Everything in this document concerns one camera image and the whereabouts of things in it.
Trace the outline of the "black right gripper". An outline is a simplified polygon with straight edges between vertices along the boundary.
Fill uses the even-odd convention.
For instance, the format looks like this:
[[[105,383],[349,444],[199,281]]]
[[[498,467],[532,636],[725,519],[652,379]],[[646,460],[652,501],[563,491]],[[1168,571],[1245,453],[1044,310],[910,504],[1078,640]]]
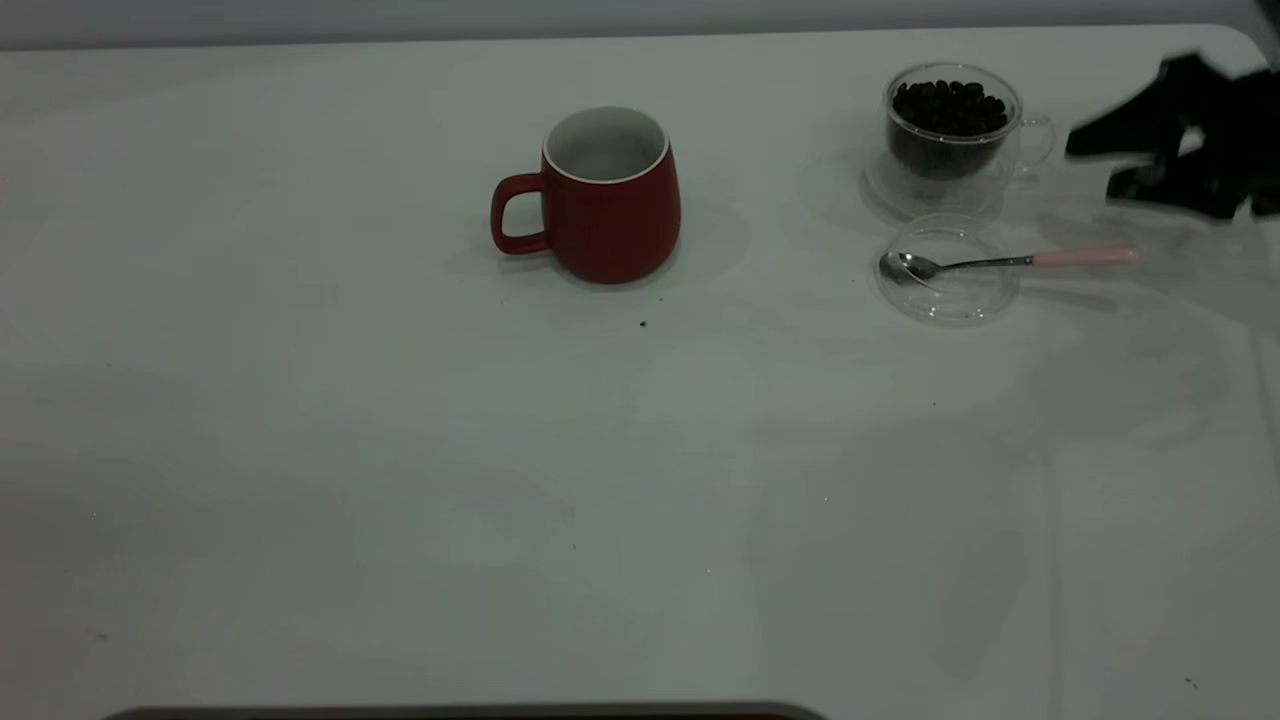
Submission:
[[[1212,222],[1231,220],[1247,202],[1254,217],[1276,217],[1277,85],[1274,69],[1240,76],[1210,108],[1216,69],[1201,55],[1170,56],[1134,96],[1073,127],[1065,154],[1157,156],[1116,169],[1107,183],[1110,202],[1171,209]],[[1203,143],[1199,151],[1175,158],[1189,129],[1201,129]]]

